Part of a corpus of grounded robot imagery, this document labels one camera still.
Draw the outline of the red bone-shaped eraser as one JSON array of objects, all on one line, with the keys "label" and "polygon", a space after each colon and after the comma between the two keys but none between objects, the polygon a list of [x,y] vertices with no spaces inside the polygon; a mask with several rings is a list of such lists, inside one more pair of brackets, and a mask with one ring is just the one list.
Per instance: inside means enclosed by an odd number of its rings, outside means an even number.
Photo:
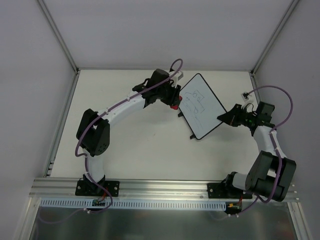
[{"label": "red bone-shaped eraser", "polygon": [[182,96],[179,95],[178,99],[170,106],[170,108],[173,109],[173,110],[178,110],[182,99],[183,99]]}]

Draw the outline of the black-framed small whiteboard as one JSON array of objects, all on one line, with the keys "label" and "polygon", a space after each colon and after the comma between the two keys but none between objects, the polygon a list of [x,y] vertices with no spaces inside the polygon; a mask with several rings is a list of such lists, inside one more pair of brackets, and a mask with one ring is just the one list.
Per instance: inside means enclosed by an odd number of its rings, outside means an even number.
[{"label": "black-framed small whiteboard", "polygon": [[218,116],[227,112],[201,73],[195,74],[180,90],[180,113],[190,128],[191,140],[201,140],[223,122]]}]

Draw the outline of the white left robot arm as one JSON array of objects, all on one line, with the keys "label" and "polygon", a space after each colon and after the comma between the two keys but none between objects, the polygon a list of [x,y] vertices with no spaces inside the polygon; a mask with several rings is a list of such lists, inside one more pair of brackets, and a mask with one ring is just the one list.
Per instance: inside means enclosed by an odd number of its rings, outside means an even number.
[{"label": "white left robot arm", "polygon": [[103,154],[110,145],[111,129],[130,114],[142,110],[157,100],[171,109],[178,109],[182,97],[178,81],[184,74],[180,70],[156,69],[150,78],[134,86],[119,103],[104,110],[87,109],[81,118],[76,138],[75,156],[85,158],[85,173],[78,180],[77,196],[116,196],[104,173]]}]

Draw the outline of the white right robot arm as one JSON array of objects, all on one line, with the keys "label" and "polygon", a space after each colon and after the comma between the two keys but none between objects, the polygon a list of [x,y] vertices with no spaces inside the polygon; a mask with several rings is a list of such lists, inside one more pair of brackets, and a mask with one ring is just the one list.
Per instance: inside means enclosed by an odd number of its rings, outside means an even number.
[{"label": "white right robot arm", "polygon": [[248,112],[240,104],[217,117],[232,127],[245,126],[254,138],[259,154],[248,174],[232,172],[227,175],[223,192],[228,198],[235,198],[246,191],[265,197],[265,201],[281,202],[285,199],[297,164],[287,158],[277,140],[277,131],[271,123],[275,106],[260,102],[256,111]]}]

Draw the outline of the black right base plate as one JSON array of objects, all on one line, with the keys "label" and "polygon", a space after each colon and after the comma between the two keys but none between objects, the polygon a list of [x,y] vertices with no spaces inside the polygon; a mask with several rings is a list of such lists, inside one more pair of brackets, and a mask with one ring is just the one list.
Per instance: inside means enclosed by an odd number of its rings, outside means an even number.
[{"label": "black right base plate", "polygon": [[207,184],[207,194],[209,199],[252,199],[251,194],[244,193],[243,190],[228,185],[225,182]]}]

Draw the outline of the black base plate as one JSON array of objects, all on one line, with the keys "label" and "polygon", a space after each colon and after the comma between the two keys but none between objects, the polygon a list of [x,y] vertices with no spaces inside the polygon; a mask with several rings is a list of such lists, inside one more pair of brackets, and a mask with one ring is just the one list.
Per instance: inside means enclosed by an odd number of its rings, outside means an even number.
[{"label": "black base plate", "polygon": [[[112,197],[118,197],[120,189],[119,181],[102,179],[98,182],[98,184],[106,189]],[[104,194],[107,196],[106,192],[103,189],[101,189],[85,177],[80,178],[77,181],[75,188],[76,196],[102,197]]]},{"label": "black base plate", "polygon": [[225,182],[207,184],[207,194],[209,199],[252,199],[251,194],[244,193],[243,190],[228,185]]}]

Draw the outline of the aluminium left corner post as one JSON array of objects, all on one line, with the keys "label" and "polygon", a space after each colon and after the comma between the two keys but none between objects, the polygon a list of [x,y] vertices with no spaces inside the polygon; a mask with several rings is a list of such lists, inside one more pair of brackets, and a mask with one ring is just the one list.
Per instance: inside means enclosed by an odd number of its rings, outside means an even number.
[{"label": "aluminium left corner post", "polygon": [[61,50],[63,51],[65,57],[67,58],[68,63],[71,66],[71,69],[73,70],[74,73],[78,73],[79,68],[74,60],[74,58],[72,57],[72,54],[69,50],[69,48],[66,45],[66,42],[46,4],[45,0],[36,0],[36,3],[38,4],[42,14],[44,15],[45,20],[47,21],[54,37],[56,38]]}]

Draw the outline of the aluminium corner post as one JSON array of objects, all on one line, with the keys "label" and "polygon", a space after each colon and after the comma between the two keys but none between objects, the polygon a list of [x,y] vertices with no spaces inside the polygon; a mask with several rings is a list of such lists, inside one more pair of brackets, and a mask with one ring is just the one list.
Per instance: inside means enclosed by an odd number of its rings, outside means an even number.
[{"label": "aluminium corner post", "polygon": [[270,38],[268,39],[265,47],[263,48],[261,54],[259,55],[259,57],[258,57],[256,63],[254,64],[252,70],[250,71],[250,74],[252,76],[254,76],[257,73],[257,71],[259,70],[260,66],[262,65],[262,63],[264,62],[265,58],[267,57],[267,55],[271,51],[273,45],[276,43],[276,40],[280,36],[282,30],[285,28],[287,22],[291,18],[292,14],[296,10],[296,8],[297,8],[297,6],[298,6],[298,4],[300,2],[301,2],[300,0],[291,0],[290,1],[288,7],[284,11],[284,14],[282,15],[282,17],[280,18],[279,22],[277,23],[274,31],[272,32]]},{"label": "aluminium corner post", "polygon": [[63,51],[65,57],[67,58],[68,63],[71,66],[71,69],[73,70],[74,73],[78,73],[79,68],[74,60],[74,58],[72,57],[72,54],[69,50],[69,48],[66,45],[66,42],[46,4],[45,0],[36,0],[36,3],[38,4],[42,14],[44,15],[45,20],[47,21],[54,37],[56,38],[61,50]]}]

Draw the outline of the aluminium right corner post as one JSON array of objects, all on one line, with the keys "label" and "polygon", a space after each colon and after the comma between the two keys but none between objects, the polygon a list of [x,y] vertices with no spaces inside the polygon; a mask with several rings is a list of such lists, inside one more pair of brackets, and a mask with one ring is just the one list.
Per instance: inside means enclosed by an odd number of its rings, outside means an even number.
[{"label": "aluminium right corner post", "polygon": [[292,14],[296,10],[296,8],[297,8],[297,6],[298,6],[298,4],[300,2],[301,2],[300,0],[291,0],[290,1],[288,7],[284,11],[284,14],[282,15],[282,17],[280,18],[279,22],[277,23],[274,31],[272,32],[270,38],[268,39],[265,47],[263,48],[261,54],[259,55],[259,57],[258,57],[256,63],[254,64],[252,70],[250,71],[250,74],[252,76],[254,76],[257,73],[257,71],[259,70],[260,66],[262,65],[262,63],[264,62],[265,58],[267,57],[267,55],[271,51],[273,45],[276,43],[276,40],[280,36],[282,30],[285,28],[287,22],[291,18]]}]

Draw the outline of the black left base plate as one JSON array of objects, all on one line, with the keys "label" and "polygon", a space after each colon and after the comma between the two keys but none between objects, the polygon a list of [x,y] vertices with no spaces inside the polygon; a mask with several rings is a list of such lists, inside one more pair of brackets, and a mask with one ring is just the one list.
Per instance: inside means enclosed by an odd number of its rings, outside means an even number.
[{"label": "black left base plate", "polygon": [[[106,189],[112,197],[118,197],[120,189],[119,181],[102,179],[98,182],[98,184]],[[75,188],[76,196],[102,197],[104,194],[107,196],[106,192],[103,189],[101,189],[85,177],[80,178],[77,181]]]}]

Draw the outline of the aluminium mounting rail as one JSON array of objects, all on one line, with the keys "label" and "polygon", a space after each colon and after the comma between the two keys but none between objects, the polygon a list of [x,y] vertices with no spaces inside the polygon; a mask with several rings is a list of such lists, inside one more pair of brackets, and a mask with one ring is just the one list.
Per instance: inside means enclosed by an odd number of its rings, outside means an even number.
[{"label": "aluminium mounting rail", "polygon": [[[37,177],[29,197],[76,198],[77,178]],[[209,201],[207,180],[120,179],[116,200]]]}]

